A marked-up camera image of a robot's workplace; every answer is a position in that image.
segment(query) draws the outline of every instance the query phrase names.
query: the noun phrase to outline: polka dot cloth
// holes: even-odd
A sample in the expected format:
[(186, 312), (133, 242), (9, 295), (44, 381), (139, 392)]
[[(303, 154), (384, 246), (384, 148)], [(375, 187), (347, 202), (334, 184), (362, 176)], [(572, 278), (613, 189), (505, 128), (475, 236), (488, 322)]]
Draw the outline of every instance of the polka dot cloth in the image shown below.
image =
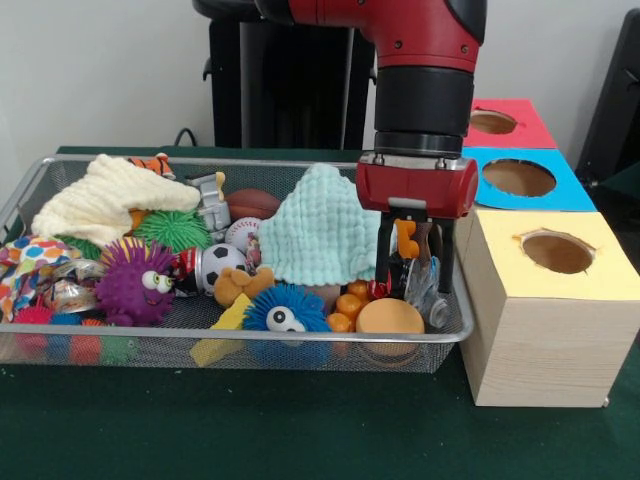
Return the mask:
[(58, 240), (21, 237), (0, 249), (0, 310), (2, 321), (11, 322), (17, 311), (29, 306), (38, 285), (58, 265), (81, 253)]

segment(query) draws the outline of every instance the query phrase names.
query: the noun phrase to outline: yellow sponge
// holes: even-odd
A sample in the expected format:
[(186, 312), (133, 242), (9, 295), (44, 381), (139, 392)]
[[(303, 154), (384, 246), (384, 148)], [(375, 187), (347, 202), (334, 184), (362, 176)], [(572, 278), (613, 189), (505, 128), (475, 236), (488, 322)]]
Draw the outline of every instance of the yellow sponge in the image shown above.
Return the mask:
[[(244, 293), (222, 315), (220, 320), (211, 327), (212, 330), (240, 330), (244, 311), (251, 305), (251, 300)], [(242, 340), (217, 340), (205, 338), (196, 343), (190, 351), (191, 358), (199, 367), (206, 367), (244, 348)]]

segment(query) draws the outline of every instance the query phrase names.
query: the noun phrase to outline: box hole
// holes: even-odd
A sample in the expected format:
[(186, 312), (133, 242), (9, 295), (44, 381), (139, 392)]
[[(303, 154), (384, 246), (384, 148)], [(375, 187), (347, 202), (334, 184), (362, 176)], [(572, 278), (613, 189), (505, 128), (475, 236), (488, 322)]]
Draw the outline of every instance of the box hole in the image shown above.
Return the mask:
[(474, 110), (471, 112), (471, 127), (492, 135), (506, 135), (513, 132), (518, 122), (506, 113), (494, 110)]
[(556, 188), (549, 170), (527, 160), (496, 160), (485, 165), (482, 174), (498, 190), (521, 197), (542, 197)]
[(591, 248), (566, 233), (532, 233), (524, 239), (522, 248), (538, 265), (558, 273), (584, 272), (593, 263)]

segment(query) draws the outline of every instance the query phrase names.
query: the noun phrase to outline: wire mesh basket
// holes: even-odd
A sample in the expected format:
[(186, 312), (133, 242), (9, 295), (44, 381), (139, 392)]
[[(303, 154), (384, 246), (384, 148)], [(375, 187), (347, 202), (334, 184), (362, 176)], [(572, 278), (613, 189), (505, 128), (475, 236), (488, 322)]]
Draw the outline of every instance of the wire mesh basket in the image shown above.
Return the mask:
[[(46, 201), (79, 180), (93, 157), (57, 155), (29, 170), (0, 212), (2, 243), (29, 233)], [(260, 188), (280, 200), (291, 192), (308, 162), (172, 158), (178, 180), (224, 171), (225, 192)], [(354, 180), (355, 164), (332, 163)], [(212, 368), (435, 372), (456, 342), (473, 330), (466, 285), (456, 263), (449, 316), (442, 328), (421, 335), (278, 333), (212, 330), (223, 309), (206, 296), (176, 298), (161, 327), (78, 327), (0, 324), (0, 363), (196, 367), (200, 340), (223, 352)]]

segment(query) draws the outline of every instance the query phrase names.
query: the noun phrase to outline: yellow box top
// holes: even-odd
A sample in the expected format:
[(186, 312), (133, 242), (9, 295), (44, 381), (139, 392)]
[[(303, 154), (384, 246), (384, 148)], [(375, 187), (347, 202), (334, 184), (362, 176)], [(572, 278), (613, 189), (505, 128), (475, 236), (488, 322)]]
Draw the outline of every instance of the yellow box top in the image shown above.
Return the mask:
[(476, 221), (509, 297), (640, 300), (640, 276), (600, 213), (478, 209)]

